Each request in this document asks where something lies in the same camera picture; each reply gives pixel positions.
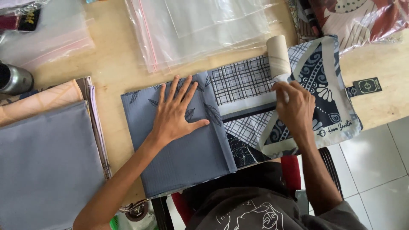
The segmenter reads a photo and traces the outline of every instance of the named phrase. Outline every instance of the paper roll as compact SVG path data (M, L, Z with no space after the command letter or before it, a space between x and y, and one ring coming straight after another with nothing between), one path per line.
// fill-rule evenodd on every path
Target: paper roll
M284 35L274 36L267 40L267 54L272 78L282 74L288 76L291 74Z

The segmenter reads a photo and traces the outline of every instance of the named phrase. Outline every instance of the wooden table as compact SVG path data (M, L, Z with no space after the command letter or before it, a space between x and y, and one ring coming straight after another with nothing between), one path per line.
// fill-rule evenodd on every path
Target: wooden table
M287 45L296 45L289 10L283 0L272 10L278 22L271 34L286 36ZM176 74L187 76L218 66L258 56L264 49L220 54L171 69L166 74L148 74L140 63L139 44L123 0L96 2L85 6L87 17L94 18L89 31L96 48L47 63L34 73L35 87L55 85L79 76L92 76L96 100L105 136L108 157L115 173L134 153L120 95L136 89L169 81ZM355 49L341 58L345 85L378 77L383 91L352 98L364 129L370 129L409 115L409 30L403 44L378 44ZM145 198L138 179L124 203Z

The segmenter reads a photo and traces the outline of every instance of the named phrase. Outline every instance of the person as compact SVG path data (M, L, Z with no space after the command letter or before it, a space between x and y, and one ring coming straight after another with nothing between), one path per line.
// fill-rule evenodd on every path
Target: person
M121 206L127 191L156 154L171 141L209 124L209 120L194 123L185 120L184 114L197 82L188 90L192 76L187 77L173 99L178 78L174 78L167 99L166 86L162 84L152 131L135 154L81 210L74 221L73 230L109 230L109 222ZM197 204L194 204L196 212L186 229L366 229L350 205L343 201L315 145L312 131L314 96L297 81L277 82L271 90L277 94L276 110L279 117L301 153L306 193L316 216L300 216L297 204L279 188L282 184L274 179L279 174L277 169L280 169L275 165L280 163L265 162L211 180L207 182L209 184L198 185L209 190L204 198L195 199L195 196L203 196L203 193L189 193L187 189L187 199ZM227 178L224 180L226 183L217 183L219 188L211 191L217 180L223 178Z

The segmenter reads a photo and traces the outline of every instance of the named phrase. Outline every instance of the metal thermos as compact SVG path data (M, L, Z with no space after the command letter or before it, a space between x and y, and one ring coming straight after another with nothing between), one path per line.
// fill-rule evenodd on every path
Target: metal thermos
M0 63L0 93L15 96L30 91L33 85L34 78L30 72Z

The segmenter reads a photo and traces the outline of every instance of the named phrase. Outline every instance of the hand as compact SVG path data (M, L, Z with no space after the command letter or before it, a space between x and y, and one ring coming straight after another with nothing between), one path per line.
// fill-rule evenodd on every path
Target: hand
M173 97L179 82L179 76L176 75L173 79L171 90L169 91L166 101L166 84L162 84L160 88L156 117L153 122L153 129L149 135L153 137L161 147L165 147L171 141L190 134L194 130L209 124L209 121L206 119L194 123L188 123L184 118L187 105L190 100L192 100L198 86L197 82L193 83L189 92L186 93L191 81L192 76L188 76L184 81L183 86L179 89L179 93L175 99L173 99Z
M290 83L279 81L271 88L277 93L276 110L279 118L287 126L294 140L314 141L312 131L312 115L315 108L315 97L304 89L297 81ZM288 103L285 102L284 92L288 94Z

